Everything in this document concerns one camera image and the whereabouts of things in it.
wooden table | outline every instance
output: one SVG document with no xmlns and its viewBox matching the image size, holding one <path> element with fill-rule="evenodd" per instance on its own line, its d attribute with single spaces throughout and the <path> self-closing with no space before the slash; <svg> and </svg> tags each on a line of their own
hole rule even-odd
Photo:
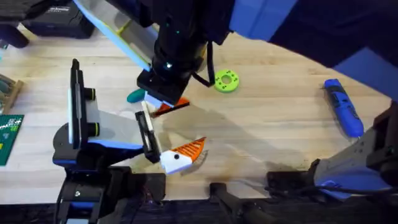
<svg viewBox="0 0 398 224">
<path fill-rule="evenodd" d="M 9 48 L 0 73 L 26 84 L 12 113 L 25 119 L 6 167 L 0 167 L 0 203 L 54 203 L 65 176 L 52 164 L 52 139 L 67 122 L 72 59 L 80 61 L 85 85 L 96 88 L 99 108 L 132 116 L 140 105 L 126 102 L 141 69 L 97 31 L 90 40 L 38 38 Z M 308 169 L 316 158 L 351 144 L 326 103 L 322 83 L 339 78 L 368 128 L 390 99 L 333 70 L 279 47 L 230 35 L 215 46 L 215 69 L 240 75 L 233 93 L 219 93 L 191 80 L 192 105 L 160 117 L 155 129 L 164 148 L 207 136 L 199 162 L 167 176 L 166 199 L 208 198 L 210 182 L 227 182 L 238 197 L 263 197 L 270 170 Z M 143 156 L 124 161 L 134 172 L 162 172 Z"/>
</svg>

black case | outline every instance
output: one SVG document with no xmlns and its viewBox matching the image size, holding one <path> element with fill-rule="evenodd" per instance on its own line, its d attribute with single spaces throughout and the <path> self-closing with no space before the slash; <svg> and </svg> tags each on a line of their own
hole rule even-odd
<svg viewBox="0 0 398 224">
<path fill-rule="evenodd" d="M 26 29 L 38 36 L 90 38 L 94 25 L 80 12 L 75 3 L 54 6 L 35 19 L 22 23 Z"/>
</svg>

blue power tool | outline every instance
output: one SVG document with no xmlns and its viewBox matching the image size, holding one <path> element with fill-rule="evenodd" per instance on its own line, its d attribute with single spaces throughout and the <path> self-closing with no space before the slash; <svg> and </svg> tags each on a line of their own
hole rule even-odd
<svg viewBox="0 0 398 224">
<path fill-rule="evenodd" d="M 337 79 L 330 79 L 325 81 L 324 87 L 346 135 L 352 138 L 361 137 L 364 134 L 363 123 L 343 86 Z"/>
</svg>

orange object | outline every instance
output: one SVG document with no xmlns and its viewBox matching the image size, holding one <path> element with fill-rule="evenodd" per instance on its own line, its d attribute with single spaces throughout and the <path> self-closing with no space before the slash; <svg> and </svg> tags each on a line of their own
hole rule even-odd
<svg viewBox="0 0 398 224">
<path fill-rule="evenodd" d="M 188 156 L 191 158 L 192 162 L 194 162 L 196 159 L 198 159 L 203 148 L 205 147 L 205 139 L 206 137 L 203 137 L 191 143 L 172 149 L 172 151 L 183 154 L 184 156 Z"/>
<path fill-rule="evenodd" d="M 160 115 L 163 115 L 163 114 L 166 114 L 168 112 L 175 111 L 175 110 L 178 110 L 180 108 L 189 106 L 189 104 L 190 104 L 190 102 L 189 102 L 188 99 L 186 99 L 184 97 L 181 97 L 181 99 L 179 99 L 179 101 L 177 102 L 176 105 L 174 105 L 173 108 L 170 107 L 169 105 L 166 105 L 166 104 L 163 103 L 162 106 L 160 106 L 160 108 L 157 111 L 155 111 L 155 112 L 153 112 L 151 114 L 151 116 L 153 118 L 156 118 L 156 117 L 158 117 Z"/>
</svg>

black stand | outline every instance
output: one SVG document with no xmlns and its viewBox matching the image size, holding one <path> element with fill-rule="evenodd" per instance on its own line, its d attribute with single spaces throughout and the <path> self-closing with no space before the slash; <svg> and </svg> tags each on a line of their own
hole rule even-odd
<svg viewBox="0 0 398 224">
<path fill-rule="evenodd" d="M 245 201 L 227 192 L 226 185 L 210 184 L 210 202 L 218 202 L 230 223 L 287 224 L 259 210 L 253 202 Z"/>
<path fill-rule="evenodd" d="M 164 174 L 132 174 L 130 167 L 108 167 L 116 161 L 144 153 L 120 151 L 97 144 L 87 144 L 85 149 L 73 149 L 69 144 L 68 125 L 62 126 L 53 139 L 54 163 L 65 167 L 67 176 L 57 200 L 56 221 L 84 219 L 97 223 L 115 211 L 124 198 L 150 193 L 154 202 L 165 195 Z"/>
<path fill-rule="evenodd" d="M 159 161 L 159 148 L 144 112 L 136 113 L 142 148 L 132 150 L 89 142 L 89 137 L 100 136 L 101 126 L 87 122 L 86 102 L 96 99 L 95 89 L 84 87 L 83 72 L 76 59 L 73 59 L 70 80 L 71 121 L 64 124 L 53 139 L 53 163 L 64 167 L 67 173 L 57 199 L 54 223 L 80 219 L 95 224 L 113 213 L 122 199 L 144 192 L 153 201 L 161 201 L 165 195 L 164 174 L 132 174 L 130 167 L 112 166 L 140 154 L 153 163 Z"/>
</svg>

